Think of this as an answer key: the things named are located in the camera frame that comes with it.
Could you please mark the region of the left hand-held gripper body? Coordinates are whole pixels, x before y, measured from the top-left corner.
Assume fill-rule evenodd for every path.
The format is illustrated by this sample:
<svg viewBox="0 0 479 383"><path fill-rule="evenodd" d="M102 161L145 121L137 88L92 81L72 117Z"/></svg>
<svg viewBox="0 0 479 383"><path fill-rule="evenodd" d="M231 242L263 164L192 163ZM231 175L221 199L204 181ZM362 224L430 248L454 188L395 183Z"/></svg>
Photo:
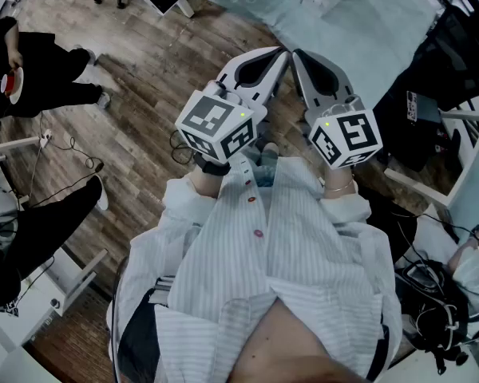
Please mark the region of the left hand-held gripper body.
<svg viewBox="0 0 479 383"><path fill-rule="evenodd" d="M186 144L215 162L227 162L258 137L264 105L248 103L217 81L192 93L175 126Z"/></svg>

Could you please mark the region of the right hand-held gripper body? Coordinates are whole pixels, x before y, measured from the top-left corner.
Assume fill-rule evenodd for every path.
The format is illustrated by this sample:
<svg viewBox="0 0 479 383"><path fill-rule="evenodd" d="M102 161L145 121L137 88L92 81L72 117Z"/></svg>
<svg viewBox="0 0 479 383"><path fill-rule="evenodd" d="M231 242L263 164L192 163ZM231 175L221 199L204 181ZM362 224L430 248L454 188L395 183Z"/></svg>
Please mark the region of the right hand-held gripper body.
<svg viewBox="0 0 479 383"><path fill-rule="evenodd" d="M308 110L305 120L311 127L307 139L331 169L362 163L382 149L374 112L357 95Z"/></svg>

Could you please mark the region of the person's right forearm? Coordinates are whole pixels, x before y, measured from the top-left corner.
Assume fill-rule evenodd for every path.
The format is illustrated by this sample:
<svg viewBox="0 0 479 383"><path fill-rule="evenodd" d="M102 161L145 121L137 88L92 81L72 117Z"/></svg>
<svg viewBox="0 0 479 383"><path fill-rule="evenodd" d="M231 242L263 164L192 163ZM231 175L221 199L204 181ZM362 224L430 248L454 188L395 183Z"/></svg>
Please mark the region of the person's right forearm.
<svg viewBox="0 0 479 383"><path fill-rule="evenodd" d="M326 166L323 188L325 199L339 199L345 195L353 195L358 192L354 174L349 166L338 169L331 169Z"/></svg>

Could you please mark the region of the person's left forearm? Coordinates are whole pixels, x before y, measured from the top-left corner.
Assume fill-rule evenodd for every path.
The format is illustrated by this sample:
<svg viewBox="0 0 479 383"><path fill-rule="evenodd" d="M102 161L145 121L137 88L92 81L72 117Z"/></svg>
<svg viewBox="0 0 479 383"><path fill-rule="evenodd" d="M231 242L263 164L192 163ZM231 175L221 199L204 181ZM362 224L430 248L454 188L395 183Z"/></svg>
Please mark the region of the person's left forearm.
<svg viewBox="0 0 479 383"><path fill-rule="evenodd" d="M214 199L216 199L220 193L223 178L224 177L204 174L197 165L195 166L193 171L189 173L189 179L192 182L192 185L195 188L196 192L199 195Z"/></svg>

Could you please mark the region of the black wrist band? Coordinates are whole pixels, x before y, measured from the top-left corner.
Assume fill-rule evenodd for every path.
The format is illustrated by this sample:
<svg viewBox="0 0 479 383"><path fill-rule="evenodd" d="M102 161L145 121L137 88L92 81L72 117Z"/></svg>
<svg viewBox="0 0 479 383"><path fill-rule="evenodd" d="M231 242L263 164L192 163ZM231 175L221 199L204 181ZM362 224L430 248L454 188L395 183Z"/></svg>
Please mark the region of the black wrist band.
<svg viewBox="0 0 479 383"><path fill-rule="evenodd" d="M204 155L200 152L196 152L193 155L193 160L204 174L209 174L212 176L224 177L230 172L231 169L231 165L229 163L214 164L213 162L206 160Z"/></svg>

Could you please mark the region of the printed paper sheet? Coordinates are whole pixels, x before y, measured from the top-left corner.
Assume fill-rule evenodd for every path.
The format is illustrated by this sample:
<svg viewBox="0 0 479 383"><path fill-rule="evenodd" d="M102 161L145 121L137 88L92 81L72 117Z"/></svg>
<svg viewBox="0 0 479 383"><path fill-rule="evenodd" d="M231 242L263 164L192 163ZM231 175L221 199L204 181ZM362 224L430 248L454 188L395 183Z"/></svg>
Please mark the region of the printed paper sheet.
<svg viewBox="0 0 479 383"><path fill-rule="evenodd" d="M417 94L411 91L406 92L406 117L412 122L416 122L418 118Z"/></svg>

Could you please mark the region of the blue jeans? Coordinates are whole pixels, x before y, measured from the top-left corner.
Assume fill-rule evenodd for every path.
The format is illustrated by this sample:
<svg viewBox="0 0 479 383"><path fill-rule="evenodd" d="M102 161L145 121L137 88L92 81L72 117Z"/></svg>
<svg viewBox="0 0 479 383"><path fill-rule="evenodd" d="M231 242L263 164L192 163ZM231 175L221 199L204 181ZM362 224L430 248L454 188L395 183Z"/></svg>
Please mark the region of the blue jeans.
<svg viewBox="0 0 479 383"><path fill-rule="evenodd" d="M255 181L260 188L270 188L275 180L279 154L273 150L263 151L256 162Z"/></svg>

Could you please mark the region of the white table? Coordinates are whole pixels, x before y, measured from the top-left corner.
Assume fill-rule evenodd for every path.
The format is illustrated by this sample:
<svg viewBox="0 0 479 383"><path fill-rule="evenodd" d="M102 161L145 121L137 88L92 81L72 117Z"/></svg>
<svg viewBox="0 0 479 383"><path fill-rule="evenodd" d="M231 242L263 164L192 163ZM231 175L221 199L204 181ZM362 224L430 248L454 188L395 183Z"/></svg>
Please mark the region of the white table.
<svg viewBox="0 0 479 383"><path fill-rule="evenodd" d="M464 225L479 223L479 111L458 109L441 115L445 126L457 128L461 138L459 160L462 171L449 193L442 194L389 168L385 175L442 208L453 222Z"/></svg>

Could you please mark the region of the white striped shirt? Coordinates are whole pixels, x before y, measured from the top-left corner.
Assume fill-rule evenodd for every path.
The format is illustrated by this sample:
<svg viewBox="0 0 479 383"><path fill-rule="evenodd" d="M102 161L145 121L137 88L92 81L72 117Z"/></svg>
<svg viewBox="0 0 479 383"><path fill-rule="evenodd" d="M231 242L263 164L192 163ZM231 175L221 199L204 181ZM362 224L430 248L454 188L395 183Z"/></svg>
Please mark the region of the white striped shirt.
<svg viewBox="0 0 479 383"><path fill-rule="evenodd" d="M199 195L189 174L168 181L159 223L131 242L109 308L115 337L110 353L121 365L121 335L150 290L219 288L230 297L275 279L379 294L393 337L381 375L398 350L402 315L389 240L368 224L369 203L358 192L325 199L323 186L298 157L278 159L270 188L257 186L256 165L246 156L234 156L230 165L216 199Z"/></svg>

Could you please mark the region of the black equipment bundle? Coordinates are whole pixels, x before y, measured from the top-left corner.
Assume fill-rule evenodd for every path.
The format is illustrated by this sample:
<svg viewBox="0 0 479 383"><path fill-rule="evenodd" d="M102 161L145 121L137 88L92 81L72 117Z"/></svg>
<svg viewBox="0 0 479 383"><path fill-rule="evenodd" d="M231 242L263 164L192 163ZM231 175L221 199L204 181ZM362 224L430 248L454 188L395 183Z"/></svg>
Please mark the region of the black equipment bundle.
<svg viewBox="0 0 479 383"><path fill-rule="evenodd" d="M434 355L437 372L445 363L463 365L468 299L441 263L424 260L395 271L396 294L402 309L403 334L417 350Z"/></svg>

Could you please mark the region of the white saucer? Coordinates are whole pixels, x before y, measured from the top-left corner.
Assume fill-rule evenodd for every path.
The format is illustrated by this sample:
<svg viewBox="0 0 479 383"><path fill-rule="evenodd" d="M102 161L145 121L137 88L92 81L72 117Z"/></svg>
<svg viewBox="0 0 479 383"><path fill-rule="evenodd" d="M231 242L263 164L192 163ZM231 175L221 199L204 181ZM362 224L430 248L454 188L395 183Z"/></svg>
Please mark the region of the white saucer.
<svg viewBox="0 0 479 383"><path fill-rule="evenodd" d="M12 105L15 105L18 103L20 96L22 94L22 88L24 85L25 77L24 77L24 70L22 67L18 67L17 69L12 70L11 73L15 73L16 85L14 87L14 91L8 98L10 100L10 103Z"/></svg>

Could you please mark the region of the red cup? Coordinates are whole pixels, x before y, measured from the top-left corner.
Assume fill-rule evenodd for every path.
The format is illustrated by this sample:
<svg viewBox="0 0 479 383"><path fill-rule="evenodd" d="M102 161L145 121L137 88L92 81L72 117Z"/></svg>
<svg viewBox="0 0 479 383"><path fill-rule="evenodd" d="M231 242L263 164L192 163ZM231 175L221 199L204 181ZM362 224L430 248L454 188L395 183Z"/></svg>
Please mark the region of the red cup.
<svg viewBox="0 0 479 383"><path fill-rule="evenodd" d="M14 91L16 85L15 73L8 73L2 77L0 90L6 97L9 97Z"/></svg>

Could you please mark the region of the person's chest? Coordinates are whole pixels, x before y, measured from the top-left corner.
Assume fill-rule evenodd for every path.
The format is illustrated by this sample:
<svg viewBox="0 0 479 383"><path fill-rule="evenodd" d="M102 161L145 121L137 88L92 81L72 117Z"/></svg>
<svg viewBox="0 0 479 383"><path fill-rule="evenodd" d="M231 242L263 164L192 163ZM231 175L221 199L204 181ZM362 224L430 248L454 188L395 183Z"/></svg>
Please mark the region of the person's chest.
<svg viewBox="0 0 479 383"><path fill-rule="evenodd" d="M253 330L227 383L369 383L334 360L279 299Z"/></svg>

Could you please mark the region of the white desk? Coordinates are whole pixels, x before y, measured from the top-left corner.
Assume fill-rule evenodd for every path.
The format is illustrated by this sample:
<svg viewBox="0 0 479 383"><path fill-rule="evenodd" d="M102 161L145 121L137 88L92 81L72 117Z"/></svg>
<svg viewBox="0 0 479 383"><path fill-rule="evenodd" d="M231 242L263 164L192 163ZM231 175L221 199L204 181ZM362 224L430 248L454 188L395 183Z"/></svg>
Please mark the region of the white desk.
<svg viewBox="0 0 479 383"><path fill-rule="evenodd" d="M0 312L0 383L113 383L105 315L94 289L100 251L81 267L63 250L22 282L17 314Z"/></svg>

